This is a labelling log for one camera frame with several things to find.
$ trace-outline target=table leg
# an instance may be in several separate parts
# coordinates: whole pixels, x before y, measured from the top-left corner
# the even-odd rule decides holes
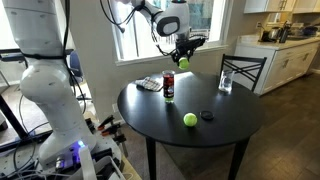
[[[146,138],[150,180],[157,179],[156,142]]]
[[[229,178],[228,178],[229,180],[236,179],[236,176],[237,176],[239,167],[241,165],[243,155],[246,152],[249,140],[250,140],[250,138],[245,139],[245,140],[238,142],[236,144],[234,152],[233,152],[233,158],[232,158],[230,172],[229,172]]]

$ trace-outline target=glass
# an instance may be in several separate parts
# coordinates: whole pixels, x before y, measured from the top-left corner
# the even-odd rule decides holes
[[[163,97],[166,103],[173,103],[174,97],[174,74],[172,70],[162,71],[163,77]]]
[[[219,89],[225,92],[231,92],[234,71],[223,70],[221,72]]]

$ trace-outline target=dark floor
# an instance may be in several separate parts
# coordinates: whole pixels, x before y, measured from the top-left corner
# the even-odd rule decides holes
[[[267,119],[251,138],[237,179],[320,179],[320,75],[295,80],[262,96],[261,101]],[[144,139],[130,128],[124,131],[128,159],[142,179],[148,179]],[[227,179],[232,148],[163,148],[158,144],[158,179]]]

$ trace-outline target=window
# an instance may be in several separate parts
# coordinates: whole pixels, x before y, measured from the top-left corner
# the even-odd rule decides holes
[[[165,10],[171,0],[147,0]],[[227,0],[188,0],[190,12],[191,36],[201,34],[209,37],[208,44],[220,45],[223,37],[225,9]],[[132,7],[114,2],[113,11],[117,22],[122,22],[130,14]],[[160,56],[159,50],[151,38],[151,27],[146,18],[136,12],[131,21],[122,26],[125,32],[121,33],[114,27],[114,36],[120,61],[129,61],[141,58]],[[162,50],[170,52],[175,47],[175,35],[169,37],[157,36]]]

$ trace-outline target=white robot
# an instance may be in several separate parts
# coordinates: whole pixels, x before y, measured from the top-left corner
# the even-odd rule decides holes
[[[53,129],[39,149],[40,164],[44,166],[55,162],[61,154],[71,156],[70,148],[79,141],[93,149],[97,140],[89,131],[79,103],[73,96],[69,72],[63,60],[56,0],[2,1],[14,39],[29,64],[21,79],[21,92],[39,106]],[[177,64],[181,59],[189,60],[194,50],[204,43],[204,39],[188,38],[189,8],[185,0],[173,0],[163,12],[144,0],[113,1],[139,6],[140,13],[150,23],[155,23],[159,35],[176,34],[176,50],[171,56]]]

